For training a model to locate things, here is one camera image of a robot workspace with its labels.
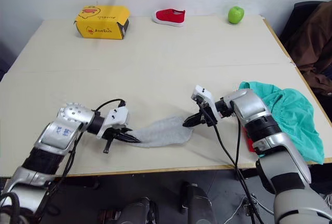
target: red sneaker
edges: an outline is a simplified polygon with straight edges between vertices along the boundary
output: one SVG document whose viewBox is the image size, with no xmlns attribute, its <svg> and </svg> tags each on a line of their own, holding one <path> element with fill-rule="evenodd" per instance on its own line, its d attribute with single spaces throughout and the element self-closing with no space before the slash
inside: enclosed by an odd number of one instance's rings
<svg viewBox="0 0 332 224">
<path fill-rule="evenodd" d="M 181 27 L 185 22 L 185 13 L 185 10 L 158 10 L 154 13 L 153 20 L 156 23 Z"/>
</svg>

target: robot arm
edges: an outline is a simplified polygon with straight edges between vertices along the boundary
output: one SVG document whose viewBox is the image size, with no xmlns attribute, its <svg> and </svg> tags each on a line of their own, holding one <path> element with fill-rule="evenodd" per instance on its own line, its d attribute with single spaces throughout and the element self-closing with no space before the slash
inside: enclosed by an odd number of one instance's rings
<svg viewBox="0 0 332 224">
<path fill-rule="evenodd" d="M 14 192 L 19 198 L 23 216 L 32 216 L 33 221 L 39 221 L 59 164 L 69 153 L 79 134 L 87 131 L 95 134 L 98 139 L 106 139 L 104 153 L 108 153 L 114 138 L 126 142 L 140 142 L 125 133 L 130 130 L 126 127 L 127 124 L 128 109 L 124 101 L 109 111 L 106 118 L 101 117 L 98 111 L 77 103 L 69 103 L 65 108 L 60 108 L 55 121 L 45 127 L 29 157 L 16 169 L 3 193 Z M 0 207 L 7 207 L 8 211 L 10 206 L 10 198 L 0 201 Z"/>
<path fill-rule="evenodd" d="M 329 223 L 332 212 L 309 184 L 309 168 L 288 135 L 281 131 L 270 110 L 251 89 L 228 94 L 215 102 L 212 94 L 196 86 L 191 98 L 211 116 L 214 124 L 235 114 L 253 140 L 253 148 L 262 155 L 256 162 L 263 186 L 276 194 L 275 223 Z M 183 124 L 211 126 L 202 111 Z"/>
</svg>

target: cardboard box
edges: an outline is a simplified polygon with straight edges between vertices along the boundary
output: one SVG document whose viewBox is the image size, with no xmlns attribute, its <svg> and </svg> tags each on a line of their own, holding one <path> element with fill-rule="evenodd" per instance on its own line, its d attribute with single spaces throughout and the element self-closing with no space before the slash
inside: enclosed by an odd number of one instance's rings
<svg viewBox="0 0 332 224">
<path fill-rule="evenodd" d="M 85 6 L 75 23 L 84 38 L 123 39 L 129 21 L 129 10 L 125 6 Z"/>
</svg>

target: teal cloth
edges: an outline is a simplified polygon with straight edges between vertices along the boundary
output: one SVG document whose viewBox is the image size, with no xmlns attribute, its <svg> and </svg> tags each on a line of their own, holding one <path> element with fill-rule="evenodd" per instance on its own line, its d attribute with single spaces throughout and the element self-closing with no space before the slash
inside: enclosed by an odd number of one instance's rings
<svg viewBox="0 0 332 224">
<path fill-rule="evenodd" d="M 239 89 L 252 89 L 268 106 L 281 130 L 287 133 L 306 161 L 324 162 L 323 142 L 313 122 L 313 107 L 299 91 L 260 82 L 242 82 Z"/>
</svg>

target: green apple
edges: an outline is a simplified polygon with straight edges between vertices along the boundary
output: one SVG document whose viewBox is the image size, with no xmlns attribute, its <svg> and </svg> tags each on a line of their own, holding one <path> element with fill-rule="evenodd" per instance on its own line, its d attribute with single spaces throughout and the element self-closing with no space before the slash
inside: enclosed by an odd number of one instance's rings
<svg viewBox="0 0 332 224">
<path fill-rule="evenodd" d="M 228 12 L 228 22 L 237 24 L 239 23 L 244 16 L 244 9 L 239 6 L 234 6 L 230 8 Z"/>
</svg>

